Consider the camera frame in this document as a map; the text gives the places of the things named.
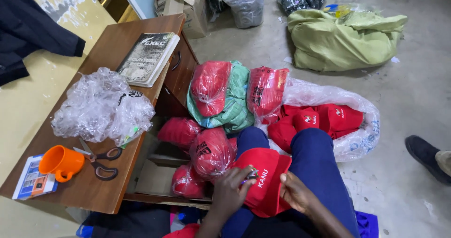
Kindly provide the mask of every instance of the orange mug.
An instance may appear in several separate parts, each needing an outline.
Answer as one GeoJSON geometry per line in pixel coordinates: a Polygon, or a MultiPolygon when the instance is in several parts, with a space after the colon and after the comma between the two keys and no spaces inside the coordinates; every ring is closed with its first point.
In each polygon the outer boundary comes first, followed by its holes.
{"type": "Polygon", "coordinates": [[[83,154],[65,148],[62,145],[56,145],[42,156],[41,162],[39,163],[39,172],[42,174],[55,174],[57,181],[65,183],[73,175],[80,172],[83,164],[83,154]]]}

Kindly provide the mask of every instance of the drawer handle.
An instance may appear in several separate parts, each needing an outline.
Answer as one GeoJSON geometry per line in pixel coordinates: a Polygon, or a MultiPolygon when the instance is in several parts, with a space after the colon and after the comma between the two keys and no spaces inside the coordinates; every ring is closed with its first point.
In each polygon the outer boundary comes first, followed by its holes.
{"type": "Polygon", "coordinates": [[[177,55],[179,56],[179,61],[177,62],[177,64],[174,66],[174,68],[172,68],[172,70],[175,70],[177,68],[177,66],[179,66],[180,61],[182,61],[182,54],[180,54],[180,51],[177,52],[177,55]]]}

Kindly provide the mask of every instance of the yellow wall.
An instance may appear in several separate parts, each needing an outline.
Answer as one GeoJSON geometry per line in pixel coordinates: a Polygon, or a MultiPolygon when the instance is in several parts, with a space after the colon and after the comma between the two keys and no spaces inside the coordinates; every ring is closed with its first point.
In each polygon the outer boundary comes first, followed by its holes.
{"type": "MultiPolygon", "coordinates": [[[[86,41],[83,57],[40,50],[23,61],[29,77],[0,89],[0,184],[19,160],[104,28],[115,21],[96,0],[36,0],[59,25],[86,41]]],[[[35,207],[0,196],[0,237],[63,237],[78,224],[59,218],[64,208],[35,207]]]]}

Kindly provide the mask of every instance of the light green sack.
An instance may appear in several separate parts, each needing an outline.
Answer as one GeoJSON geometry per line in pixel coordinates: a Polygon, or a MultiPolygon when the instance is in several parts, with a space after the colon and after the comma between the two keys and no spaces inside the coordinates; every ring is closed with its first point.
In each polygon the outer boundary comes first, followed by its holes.
{"type": "Polygon", "coordinates": [[[378,66],[395,56],[407,16],[353,11],[336,18],[320,10],[297,10],[287,22],[296,67],[344,71],[378,66]]]}
{"type": "Polygon", "coordinates": [[[224,109],[221,113],[212,117],[203,117],[199,113],[190,91],[186,98],[189,113],[201,126],[214,128],[223,125],[227,134],[241,131],[254,123],[254,116],[246,105],[249,69],[238,61],[231,61],[231,63],[232,70],[225,95],[224,109]]]}

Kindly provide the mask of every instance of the scissor handle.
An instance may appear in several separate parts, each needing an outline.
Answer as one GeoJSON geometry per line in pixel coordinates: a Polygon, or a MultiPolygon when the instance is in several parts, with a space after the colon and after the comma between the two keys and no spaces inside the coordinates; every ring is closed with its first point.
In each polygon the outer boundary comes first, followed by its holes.
{"type": "Polygon", "coordinates": [[[119,158],[119,156],[122,154],[122,148],[115,147],[111,148],[108,152],[103,154],[97,154],[96,158],[101,160],[115,160],[119,158]]]}
{"type": "Polygon", "coordinates": [[[94,173],[96,174],[97,178],[99,178],[102,181],[110,181],[110,180],[114,179],[117,176],[117,174],[119,173],[117,168],[107,168],[104,165],[98,163],[97,161],[91,162],[91,164],[94,167],[94,173]],[[100,173],[101,170],[111,173],[111,175],[103,176],[100,173]]]}

